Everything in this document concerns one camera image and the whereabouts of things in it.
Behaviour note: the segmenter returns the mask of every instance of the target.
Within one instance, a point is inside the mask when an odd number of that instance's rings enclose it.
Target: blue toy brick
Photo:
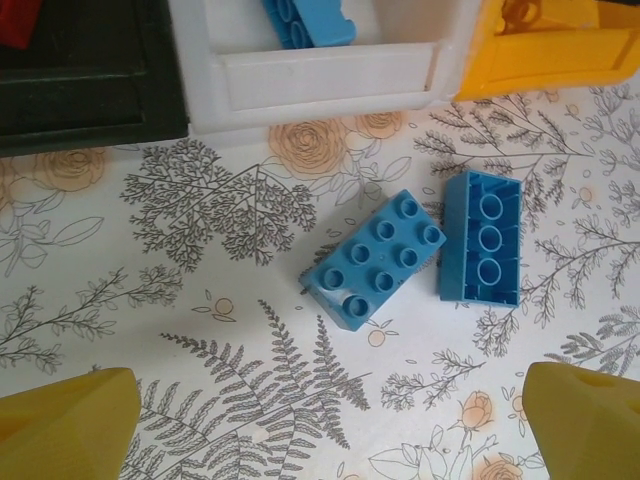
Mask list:
[[[445,240],[418,201],[403,190],[300,283],[340,327],[355,331]]]
[[[447,182],[440,300],[520,304],[520,182],[465,172]]]
[[[285,49],[339,47],[356,38],[342,15],[342,0],[262,0]]]

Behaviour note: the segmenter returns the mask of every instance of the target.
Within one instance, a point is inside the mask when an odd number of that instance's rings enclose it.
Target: tree branch drawing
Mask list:
[[[610,148],[600,150],[600,163],[606,167],[605,176],[611,175],[618,165],[640,171],[640,146],[636,144],[640,134],[640,114],[633,108],[636,98],[629,90],[629,84],[589,89],[597,111],[595,115],[586,117],[583,127],[593,133],[591,140],[599,142],[605,137],[612,138],[627,149],[622,155]]]
[[[144,149],[141,173],[125,178],[121,194],[128,204],[141,205],[130,221],[144,253],[164,250],[193,272],[204,246],[218,234],[232,260],[252,258],[265,266],[291,249],[292,226],[313,229],[316,212],[306,186],[289,187],[262,164],[233,174],[218,160],[193,139]]]
[[[620,313],[605,315],[599,323],[595,335],[567,335],[568,342],[560,346],[562,353],[547,353],[545,357],[577,366],[597,365],[599,372],[622,377],[640,356],[640,310],[623,306]]]
[[[609,184],[609,190],[611,191],[609,199],[620,205],[613,207],[613,216],[620,219],[620,224],[623,227],[629,228],[631,222],[640,220],[640,193],[631,180],[628,180],[622,187],[612,180]]]
[[[530,104],[531,100],[520,94],[479,100],[470,110],[453,103],[430,117],[453,130],[455,142],[445,133],[429,130],[414,139],[414,148],[439,158],[431,164],[431,174],[439,178],[462,173],[471,165],[509,177],[518,170],[525,172],[523,227],[535,231],[548,203],[559,205],[564,198],[563,179],[570,160],[587,155],[569,146],[566,133],[546,113],[538,110],[534,115]],[[503,138],[515,149],[513,153],[506,150]],[[513,162],[521,159],[524,164],[514,166]]]
[[[127,300],[133,308],[144,304],[171,305],[176,292],[182,288],[182,278],[174,269],[160,265],[140,271],[135,286],[127,287],[128,275],[120,268],[109,272],[109,276],[97,282],[88,282],[87,288],[76,292],[77,307],[65,304],[58,313],[48,319],[37,318],[44,310],[38,297],[43,294],[36,286],[31,286],[11,304],[4,305],[4,333],[0,334],[0,367],[16,367],[21,362],[33,361],[42,372],[51,375],[62,364],[61,343],[42,345],[38,333],[50,329],[60,337],[72,332],[77,337],[93,342],[105,335],[113,335],[115,320],[101,321],[104,309],[118,310],[119,303]]]
[[[202,390],[179,396],[175,382],[158,401],[160,381],[144,392],[140,386],[142,415],[121,479],[291,480],[298,478],[320,439],[350,448],[341,408],[346,403],[370,408],[362,381],[369,374],[349,376],[320,316],[313,361],[304,360],[285,323],[270,305],[259,303],[274,336],[275,367],[246,360],[244,346],[161,335],[202,359],[218,391],[204,399]],[[214,411],[216,406],[222,409]],[[264,439],[246,434],[258,427],[267,432]]]
[[[627,240],[620,236],[618,225],[605,220],[600,225],[597,215],[578,218],[574,222],[579,236],[576,247],[568,248],[562,244],[558,236],[547,240],[536,240],[538,251],[545,254],[547,261],[553,262],[554,270],[549,275],[541,275],[534,283],[525,275],[520,287],[520,307],[527,315],[529,306],[538,309],[534,323],[541,328],[555,317],[556,294],[561,292],[560,277],[564,275],[568,281],[568,289],[563,298],[569,300],[572,308],[584,310],[586,298],[584,284],[588,282],[596,270],[603,268],[607,256],[617,254],[608,266],[609,280],[613,298],[620,298],[620,289],[625,285],[625,273],[640,261],[640,240]],[[478,320],[478,330],[474,334],[474,343],[485,355],[504,356],[507,345],[519,329],[516,309],[509,310],[498,318],[492,309]]]
[[[451,398],[451,393],[458,389],[458,379],[466,380],[474,370],[482,368],[485,362],[474,363],[471,357],[466,359],[452,352],[445,350],[435,352],[435,359],[431,362],[434,365],[442,365],[442,374],[431,373],[431,382],[427,383],[420,374],[409,377],[393,373],[387,378],[381,390],[381,402],[386,408],[393,408],[395,411],[410,410],[415,406],[415,395],[418,392],[425,392],[425,399],[422,402],[428,411],[436,406],[436,402]]]

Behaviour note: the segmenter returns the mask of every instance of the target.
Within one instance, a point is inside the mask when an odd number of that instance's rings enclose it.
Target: flower drawing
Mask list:
[[[87,148],[40,153],[14,162],[14,168],[42,188],[77,192],[102,178],[105,152],[103,148]]]
[[[384,140],[393,137],[402,129],[403,112],[374,113],[355,117],[356,130],[367,138]]]
[[[521,480],[522,469],[504,459],[487,465],[480,473],[480,480]]]
[[[279,125],[269,130],[269,147],[294,177],[309,180],[340,168],[346,134],[335,119]]]
[[[492,405],[489,395],[484,392],[472,392],[462,407],[459,424],[466,429],[477,430],[491,421]]]

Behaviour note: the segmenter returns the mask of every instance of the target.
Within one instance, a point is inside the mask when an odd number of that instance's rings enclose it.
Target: patterned table surface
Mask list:
[[[0,395],[132,368],[123,479],[547,479],[529,364],[640,378],[639,99],[640,77],[3,159]],[[401,189],[440,220],[466,169],[523,181],[520,308],[440,302],[437,262],[357,333],[301,292]]]

